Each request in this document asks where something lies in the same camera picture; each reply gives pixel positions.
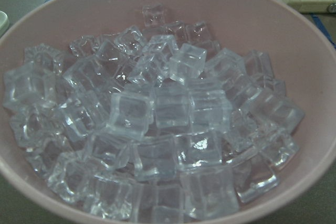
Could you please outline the clear ice cubes pile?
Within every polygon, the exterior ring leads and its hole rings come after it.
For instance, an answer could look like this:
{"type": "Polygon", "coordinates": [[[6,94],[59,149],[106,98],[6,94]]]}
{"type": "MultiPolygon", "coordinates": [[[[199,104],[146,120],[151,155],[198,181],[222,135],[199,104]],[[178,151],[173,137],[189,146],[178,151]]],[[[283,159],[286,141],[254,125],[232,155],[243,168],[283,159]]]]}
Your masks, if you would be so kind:
{"type": "Polygon", "coordinates": [[[236,213],[279,184],[304,112],[267,53],[241,56],[207,23],[85,35],[68,51],[27,47],[4,74],[4,107],[27,162],[65,203],[133,223],[236,213]]]}

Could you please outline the pink bowl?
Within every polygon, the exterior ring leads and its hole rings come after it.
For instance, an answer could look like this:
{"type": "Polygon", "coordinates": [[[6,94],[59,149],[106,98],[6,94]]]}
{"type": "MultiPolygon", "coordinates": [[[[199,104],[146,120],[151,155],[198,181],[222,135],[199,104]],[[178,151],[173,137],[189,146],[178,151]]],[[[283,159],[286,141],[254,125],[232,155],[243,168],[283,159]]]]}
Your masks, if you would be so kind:
{"type": "Polygon", "coordinates": [[[1,39],[1,174],[78,223],[247,223],[335,160],[335,50],[276,0],[52,0],[1,39]]]}

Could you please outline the cream bear tray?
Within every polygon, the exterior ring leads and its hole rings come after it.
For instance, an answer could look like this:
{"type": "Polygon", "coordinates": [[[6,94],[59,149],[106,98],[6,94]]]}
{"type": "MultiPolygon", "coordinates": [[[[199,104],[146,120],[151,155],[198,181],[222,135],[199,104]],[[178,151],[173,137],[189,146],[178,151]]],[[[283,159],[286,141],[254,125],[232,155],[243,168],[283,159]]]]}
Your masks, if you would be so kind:
{"type": "Polygon", "coordinates": [[[9,19],[5,12],[0,11],[0,37],[4,35],[4,33],[9,28],[9,19]]]}

